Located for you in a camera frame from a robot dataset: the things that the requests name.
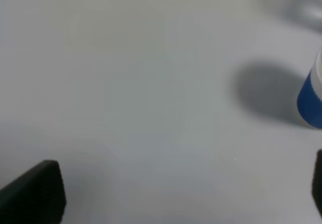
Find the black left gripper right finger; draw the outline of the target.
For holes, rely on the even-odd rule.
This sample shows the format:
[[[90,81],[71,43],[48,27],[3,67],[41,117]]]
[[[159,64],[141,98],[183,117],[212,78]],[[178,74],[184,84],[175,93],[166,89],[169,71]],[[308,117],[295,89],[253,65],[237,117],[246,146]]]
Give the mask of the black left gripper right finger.
[[[322,152],[321,150],[318,150],[316,154],[311,193],[312,193],[315,205],[317,207],[317,210],[320,216],[322,216]]]

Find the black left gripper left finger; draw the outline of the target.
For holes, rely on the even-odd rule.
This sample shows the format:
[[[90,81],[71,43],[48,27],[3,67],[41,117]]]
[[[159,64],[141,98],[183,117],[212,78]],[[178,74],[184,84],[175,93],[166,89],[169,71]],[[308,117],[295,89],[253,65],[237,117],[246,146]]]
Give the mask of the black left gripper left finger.
[[[58,161],[45,160],[1,189],[1,223],[61,223],[66,195]]]

